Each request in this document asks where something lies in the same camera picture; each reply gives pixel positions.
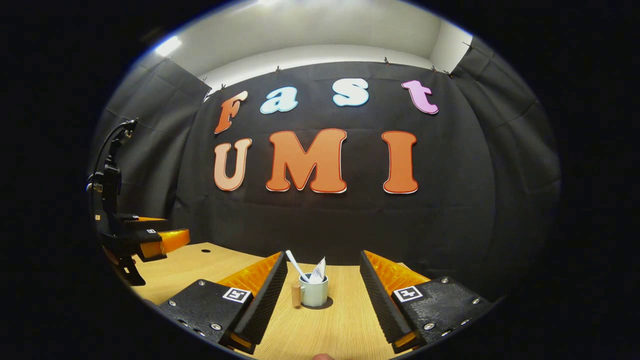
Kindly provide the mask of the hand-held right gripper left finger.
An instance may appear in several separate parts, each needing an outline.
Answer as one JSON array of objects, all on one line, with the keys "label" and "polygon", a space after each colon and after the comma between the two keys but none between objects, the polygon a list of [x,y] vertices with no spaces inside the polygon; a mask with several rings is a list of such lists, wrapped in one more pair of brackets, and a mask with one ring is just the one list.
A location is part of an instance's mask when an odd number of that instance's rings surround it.
[{"label": "hand-held right gripper left finger", "polygon": [[210,343],[253,354],[287,275],[286,255],[279,251],[220,281],[196,280],[158,308]]}]

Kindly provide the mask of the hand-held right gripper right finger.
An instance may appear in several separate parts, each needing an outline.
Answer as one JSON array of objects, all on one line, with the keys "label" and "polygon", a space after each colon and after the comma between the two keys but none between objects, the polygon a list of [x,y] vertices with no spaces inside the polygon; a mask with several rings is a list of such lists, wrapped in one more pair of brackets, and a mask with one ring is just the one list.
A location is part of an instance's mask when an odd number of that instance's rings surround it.
[{"label": "hand-held right gripper right finger", "polygon": [[427,278],[372,251],[361,251],[359,273],[396,354],[438,344],[493,309],[491,301],[450,276]]}]

